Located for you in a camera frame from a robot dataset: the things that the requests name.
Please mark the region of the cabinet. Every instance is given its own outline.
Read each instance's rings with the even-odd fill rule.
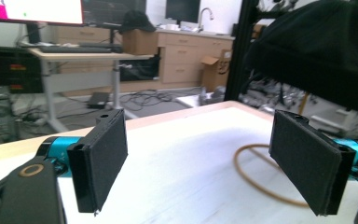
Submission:
[[[106,42],[109,39],[109,30],[93,27],[57,27],[55,33],[56,42],[60,44]],[[117,35],[115,41],[119,43],[121,36]],[[232,41],[233,38],[230,36],[158,30],[157,47],[161,58],[158,79],[121,82],[121,91],[198,87],[203,69],[201,58],[205,55],[220,56],[222,49],[231,49]],[[109,62],[66,63],[62,65],[61,70],[64,73],[79,70],[87,72],[111,69],[111,66]],[[91,94],[92,91],[95,90],[82,91],[81,94]]]

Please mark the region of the cardboard box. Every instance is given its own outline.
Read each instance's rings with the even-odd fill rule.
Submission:
[[[231,50],[223,49],[220,58],[205,56],[201,62],[204,64],[201,85],[207,92],[214,91],[218,86],[226,86]]]
[[[124,53],[134,55],[157,54],[158,34],[142,30],[131,30],[123,33]]]

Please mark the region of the table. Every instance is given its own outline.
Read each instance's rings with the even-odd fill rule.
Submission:
[[[348,182],[338,216],[316,217],[309,208],[275,201],[240,178],[233,155],[243,145],[269,143],[270,115],[223,102],[131,119],[126,125],[129,157],[97,217],[77,212],[72,180],[59,178],[68,223],[353,223],[356,182]],[[0,179],[31,159],[45,139],[0,145]],[[282,173],[252,153],[243,152],[240,162],[258,183],[302,199]]]
[[[131,55],[127,53],[44,53],[39,49],[29,49],[41,62],[42,82],[48,105],[48,123],[57,132],[67,132],[56,118],[53,101],[54,92],[84,90],[103,87],[111,84],[114,88],[114,108],[120,108],[118,96],[120,94],[120,60],[147,60],[153,55]],[[59,62],[88,62],[113,61],[113,71],[99,73],[75,73],[58,76],[53,63]]]

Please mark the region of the sink faucet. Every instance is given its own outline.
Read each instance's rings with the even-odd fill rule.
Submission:
[[[211,11],[210,8],[208,7],[205,7],[202,9],[202,11],[200,12],[200,15],[199,15],[199,32],[203,31],[203,25],[202,25],[202,14],[205,10],[208,10],[209,11],[209,20],[212,21],[214,19],[214,16],[213,16],[213,13]]]

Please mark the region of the floor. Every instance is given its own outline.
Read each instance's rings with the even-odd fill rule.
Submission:
[[[171,111],[186,109],[192,104],[187,104],[190,99],[195,105],[198,104],[202,88],[179,89],[179,90],[145,90],[133,93],[122,93],[120,104],[135,117],[141,118]],[[274,109],[288,110],[298,113],[303,94],[286,97],[286,105],[278,102],[276,96],[260,96],[260,92],[254,91],[247,94],[252,97],[245,97],[242,100],[247,105],[253,105],[266,113],[273,113]],[[265,102],[255,102],[255,98],[264,99]],[[105,109],[89,109],[87,101],[90,96],[64,97],[57,94],[55,104],[58,119],[69,129],[76,130],[95,125],[95,118],[112,108],[108,102]],[[17,123],[20,130],[20,139],[27,139],[41,135],[55,133],[46,124],[46,107],[43,94],[22,94],[13,96],[14,113],[18,116]],[[312,116],[323,117],[335,123],[341,124],[346,116],[338,113],[338,110],[345,110],[339,105],[332,104],[324,99],[310,96],[305,104],[303,116],[310,119],[310,125],[317,129],[324,129],[330,132],[337,132],[338,129],[331,128],[321,122],[315,121]],[[355,130],[351,132],[352,138],[358,138],[358,122]]]

